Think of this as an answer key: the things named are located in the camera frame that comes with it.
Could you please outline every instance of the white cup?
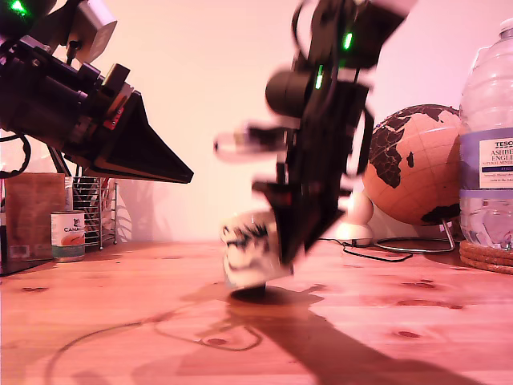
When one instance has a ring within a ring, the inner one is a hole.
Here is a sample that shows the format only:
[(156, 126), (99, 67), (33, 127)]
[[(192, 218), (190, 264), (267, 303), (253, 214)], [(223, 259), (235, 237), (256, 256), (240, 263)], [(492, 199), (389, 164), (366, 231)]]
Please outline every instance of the white cup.
[(261, 286), (293, 275), (293, 266), (281, 264), (280, 238), (270, 211), (237, 215), (224, 221), (220, 231), (226, 244), (223, 267), (233, 289)]

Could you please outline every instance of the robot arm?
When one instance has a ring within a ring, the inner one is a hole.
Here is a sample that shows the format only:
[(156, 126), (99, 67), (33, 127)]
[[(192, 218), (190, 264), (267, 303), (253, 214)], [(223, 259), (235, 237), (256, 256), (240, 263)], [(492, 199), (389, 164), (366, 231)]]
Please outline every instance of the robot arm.
[[(48, 14), (55, 3), (0, 0), (2, 128), (63, 152), (84, 175), (190, 182), (192, 171), (151, 129), (141, 94), (125, 82), (130, 70), (116, 64), (101, 76), (90, 65), (117, 23), (102, 0), (68, 0)], [(67, 47), (67, 63), (53, 56), (58, 46)]]
[[(300, 248), (310, 249), (343, 214), (338, 198), (350, 191), (341, 190), (341, 177), (347, 173), (362, 115), (365, 131), (357, 173), (366, 169), (374, 119), (366, 110), (369, 88), (357, 82), (358, 73), (377, 65), (382, 45), (413, 4), (402, 2), (399, 8), (391, 1), (320, 0), (313, 14), (308, 55), (299, 49), (292, 69), (268, 81), (265, 96), (270, 108), (300, 119), (300, 126), (271, 132), (253, 127), (244, 140), (286, 152), (277, 163), (276, 182), (257, 180), (252, 185), (265, 195), (276, 216), (284, 265), (293, 261)], [(294, 36), (301, 7), (293, 18)], [(351, 79), (340, 80), (340, 71), (351, 74)]]

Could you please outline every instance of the globe stand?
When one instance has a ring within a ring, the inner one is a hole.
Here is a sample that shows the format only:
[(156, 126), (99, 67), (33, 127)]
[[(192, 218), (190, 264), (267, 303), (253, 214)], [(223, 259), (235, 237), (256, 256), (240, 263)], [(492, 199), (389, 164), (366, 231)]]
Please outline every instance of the globe stand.
[[(437, 254), (437, 253), (450, 253), (451, 251), (456, 250), (456, 243), (454, 242), (454, 238), (452, 233), (449, 230), (449, 225), (445, 219), (442, 219), (443, 229), (447, 234), (447, 239), (438, 239), (438, 238), (417, 238), (417, 237), (392, 237), (380, 239), (379, 241), (374, 242), (377, 247), (381, 247), (382, 249), (394, 251), (396, 253), (413, 253), (413, 254)], [(383, 245), (384, 243), (396, 242), (396, 241), (429, 241), (429, 242), (448, 242), (449, 249), (406, 249), (402, 247), (395, 246), (387, 246)]]

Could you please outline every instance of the green led light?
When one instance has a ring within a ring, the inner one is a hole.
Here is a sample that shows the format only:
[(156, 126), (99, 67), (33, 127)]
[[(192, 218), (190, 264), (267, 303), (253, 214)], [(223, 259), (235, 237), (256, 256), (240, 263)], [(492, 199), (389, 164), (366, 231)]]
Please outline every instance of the green led light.
[(322, 85), (322, 74), (323, 74), (324, 66), (319, 66), (319, 72), (317, 73), (317, 81), (315, 82), (315, 89), (320, 90)]
[(344, 44), (342, 44), (342, 47), (344, 48), (344, 50), (347, 51), (351, 47), (352, 41), (353, 41), (353, 34), (349, 32), (344, 38)]
[(26, 9), (23, 6), (22, 2), (20, 2), (19, 0), (16, 0), (15, 2), (13, 2), (10, 5), (10, 8), (13, 11), (15, 11), (16, 13), (20, 14), (21, 16), (25, 16), (26, 15)]

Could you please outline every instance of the cork coaster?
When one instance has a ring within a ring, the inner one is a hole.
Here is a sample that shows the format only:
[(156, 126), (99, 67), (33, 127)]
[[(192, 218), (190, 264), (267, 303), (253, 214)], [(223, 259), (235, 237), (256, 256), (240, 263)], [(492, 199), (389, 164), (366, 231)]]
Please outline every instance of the cork coaster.
[(462, 262), (481, 270), (513, 274), (513, 251), (492, 249), (461, 242), (459, 253)]

